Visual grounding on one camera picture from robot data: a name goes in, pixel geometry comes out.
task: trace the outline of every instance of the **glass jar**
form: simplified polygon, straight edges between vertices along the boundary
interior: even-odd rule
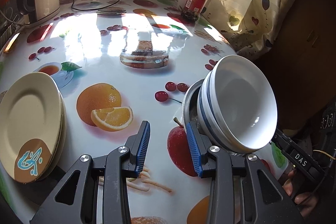
[[[187,0],[181,11],[181,16],[189,21],[196,21],[203,9],[206,0]]]

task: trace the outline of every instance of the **person's hand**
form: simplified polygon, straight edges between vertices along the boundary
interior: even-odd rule
[[[291,196],[293,193],[292,178],[294,177],[294,175],[295,175],[295,170],[292,170],[291,172],[289,172],[288,180],[286,180],[286,182],[282,186],[288,196]],[[296,204],[300,204],[309,195],[310,195],[309,192],[299,194],[295,197],[294,202]],[[303,217],[307,217],[312,212],[312,210],[315,208],[318,201],[319,201],[318,196],[314,194],[309,200],[307,200],[304,204],[302,204],[302,210],[300,211],[301,215]]]

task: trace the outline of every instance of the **ribbed blue pad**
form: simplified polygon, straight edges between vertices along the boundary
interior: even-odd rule
[[[189,144],[189,149],[191,153],[191,159],[193,160],[194,170],[197,175],[200,177],[203,173],[202,162],[201,162],[201,153],[198,149],[198,145],[194,136],[193,129],[190,123],[186,126],[187,132],[187,140]]]
[[[136,155],[136,168],[135,171],[140,174],[143,169],[143,165],[145,163],[145,158],[146,158],[146,153],[147,153],[147,148],[148,148],[148,143],[149,143],[149,137],[151,136],[151,126],[149,122],[147,122],[147,125],[144,129],[144,134],[142,135],[142,139],[140,142],[139,150]]]

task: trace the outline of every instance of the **red label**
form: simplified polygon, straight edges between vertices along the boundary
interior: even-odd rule
[[[185,8],[187,8],[189,11],[199,13],[203,8],[204,3],[205,0],[187,0]]]

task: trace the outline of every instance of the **barcode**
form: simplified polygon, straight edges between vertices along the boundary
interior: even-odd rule
[[[191,4],[192,1],[193,1],[193,0],[188,0],[187,3],[185,4],[185,6],[186,6],[187,8],[189,8],[189,7],[190,7],[190,4]]]

